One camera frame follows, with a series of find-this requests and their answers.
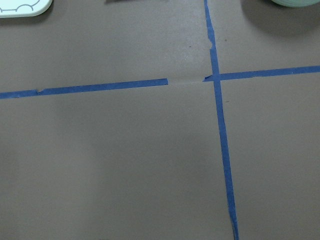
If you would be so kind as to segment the green bowl of ice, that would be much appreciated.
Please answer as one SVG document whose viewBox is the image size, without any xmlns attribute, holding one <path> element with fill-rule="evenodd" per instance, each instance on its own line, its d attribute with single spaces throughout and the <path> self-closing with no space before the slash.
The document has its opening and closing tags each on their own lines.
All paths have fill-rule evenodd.
<svg viewBox="0 0 320 240">
<path fill-rule="evenodd" d="M 272 0 L 272 2 L 284 7 L 302 8 L 317 4 L 320 0 Z"/>
</svg>

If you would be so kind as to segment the cream bear serving tray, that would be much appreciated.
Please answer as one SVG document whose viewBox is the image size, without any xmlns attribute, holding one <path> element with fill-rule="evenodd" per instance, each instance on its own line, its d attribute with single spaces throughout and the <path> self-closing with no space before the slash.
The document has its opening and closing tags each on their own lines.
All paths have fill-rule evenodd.
<svg viewBox="0 0 320 240">
<path fill-rule="evenodd" d="M 0 0 L 0 18 L 35 17 L 51 6 L 53 0 Z"/>
</svg>

